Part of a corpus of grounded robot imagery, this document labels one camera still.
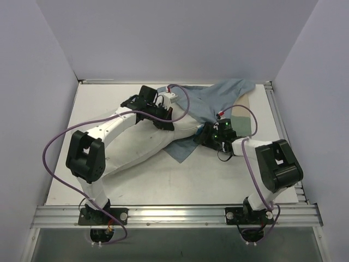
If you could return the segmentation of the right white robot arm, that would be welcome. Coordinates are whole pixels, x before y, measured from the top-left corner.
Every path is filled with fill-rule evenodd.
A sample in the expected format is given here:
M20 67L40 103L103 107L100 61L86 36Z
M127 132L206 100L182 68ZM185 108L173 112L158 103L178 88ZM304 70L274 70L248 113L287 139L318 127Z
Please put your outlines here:
M217 153L227 154L228 159L244 158L256 190L246 197L246 206L242 209L242 217L248 223L260 219L261 210L272 210L276 197L304 177L286 140L260 141L238 136L228 119L205 123L194 141Z

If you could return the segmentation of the white pillow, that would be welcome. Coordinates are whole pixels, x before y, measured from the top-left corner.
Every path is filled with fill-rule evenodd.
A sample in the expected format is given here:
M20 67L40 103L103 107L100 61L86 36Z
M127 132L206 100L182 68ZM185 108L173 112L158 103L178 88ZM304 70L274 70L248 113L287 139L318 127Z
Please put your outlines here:
M88 135L101 138L105 146L106 168L102 176L116 174L138 165L162 149L175 160L183 161L196 148L191 142L202 123L177 104L172 105L174 130L157 128L152 120L136 123L135 114L126 114L88 130Z

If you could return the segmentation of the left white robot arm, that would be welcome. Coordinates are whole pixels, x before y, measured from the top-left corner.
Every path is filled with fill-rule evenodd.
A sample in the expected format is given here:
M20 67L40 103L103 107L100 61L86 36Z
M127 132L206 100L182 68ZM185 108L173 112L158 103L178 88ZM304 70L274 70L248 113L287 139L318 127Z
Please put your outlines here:
M97 224L110 219L110 200L106 196L102 174L106 169L105 149L120 134L143 120L156 129L174 131L173 104L178 96L166 89L163 92L142 86L139 93L122 102L109 120L85 132L73 132L66 166L78 179L87 195L83 215Z

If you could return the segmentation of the blue pillowcase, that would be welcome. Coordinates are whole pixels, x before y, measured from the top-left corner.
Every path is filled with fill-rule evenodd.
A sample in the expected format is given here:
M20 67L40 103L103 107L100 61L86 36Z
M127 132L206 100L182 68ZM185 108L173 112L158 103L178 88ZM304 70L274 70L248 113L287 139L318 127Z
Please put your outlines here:
M230 117L232 106L238 98L253 91L256 84L244 79L228 79L211 86L171 85L171 91L178 96L173 116L178 118L188 109L188 114L174 123L174 138L164 148L177 162L184 162L196 149L191 137L206 123L214 123L216 115L225 110Z

